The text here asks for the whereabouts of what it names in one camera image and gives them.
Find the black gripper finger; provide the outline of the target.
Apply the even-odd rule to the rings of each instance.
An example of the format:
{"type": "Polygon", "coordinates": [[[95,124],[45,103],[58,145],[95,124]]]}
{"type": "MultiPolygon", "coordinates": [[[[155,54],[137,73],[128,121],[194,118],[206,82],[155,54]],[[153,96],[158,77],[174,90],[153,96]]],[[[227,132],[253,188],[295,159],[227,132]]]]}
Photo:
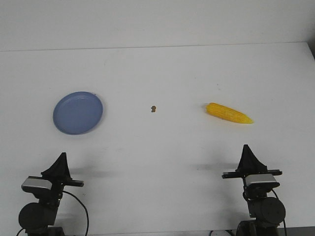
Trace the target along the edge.
{"type": "Polygon", "coordinates": [[[247,145],[247,166],[251,171],[267,171],[267,166],[262,164],[247,145]]]}
{"type": "Polygon", "coordinates": [[[248,169],[248,145],[243,145],[241,159],[239,161],[236,172],[246,172],[248,169]]]}
{"type": "Polygon", "coordinates": [[[72,180],[67,163],[66,152],[62,152],[47,170],[41,172],[43,178],[69,181],[72,180]]]}

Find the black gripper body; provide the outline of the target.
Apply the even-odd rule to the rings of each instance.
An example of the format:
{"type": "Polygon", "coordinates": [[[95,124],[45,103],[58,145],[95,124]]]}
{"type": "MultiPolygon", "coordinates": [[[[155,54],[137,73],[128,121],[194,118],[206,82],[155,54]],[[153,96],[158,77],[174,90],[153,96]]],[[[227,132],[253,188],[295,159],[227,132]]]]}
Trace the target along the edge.
{"type": "Polygon", "coordinates": [[[283,174],[283,172],[279,169],[267,170],[266,172],[262,172],[262,173],[242,173],[242,172],[234,171],[234,172],[223,172],[221,177],[223,179],[245,178],[249,175],[263,175],[263,174],[272,174],[273,176],[280,176],[283,174]]]}
{"type": "Polygon", "coordinates": [[[84,182],[83,181],[80,181],[80,180],[48,180],[52,183],[52,185],[54,183],[56,184],[61,184],[61,185],[64,185],[64,186],[75,186],[75,187],[83,187],[84,186],[84,182]]]}

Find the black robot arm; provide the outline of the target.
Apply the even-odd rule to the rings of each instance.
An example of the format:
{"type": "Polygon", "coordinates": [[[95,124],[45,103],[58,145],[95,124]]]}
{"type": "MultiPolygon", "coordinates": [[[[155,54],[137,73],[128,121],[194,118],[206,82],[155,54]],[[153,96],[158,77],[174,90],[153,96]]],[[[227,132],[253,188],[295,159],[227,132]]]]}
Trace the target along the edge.
{"type": "Polygon", "coordinates": [[[74,180],[70,175],[66,152],[60,154],[57,160],[47,170],[41,172],[40,177],[29,176],[22,183],[24,192],[34,195],[38,202],[25,205],[18,216],[22,230],[29,236],[64,236],[62,227],[55,227],[63,194],[68,194],[78,201],[83,207],[87,226],[85,235],[88,234],[90,219],[86,206],[74,194],[64,190],[65,186],[83,187],[84,182],[74,180]]]}
{"type": "Polygon", "coordinates": [[[251,220],[241,221],[237,236],[277,236],[278,226],[285,221],[286,210],[279,197],[269,197],[280,183],[275,176],[282,175],[279,169],[269,170],[261,163],[248,145],[243,145],[238,167],[233,172],[224,172],[223,179],[241,178],[243,198],[247,202],[251,220]]]}

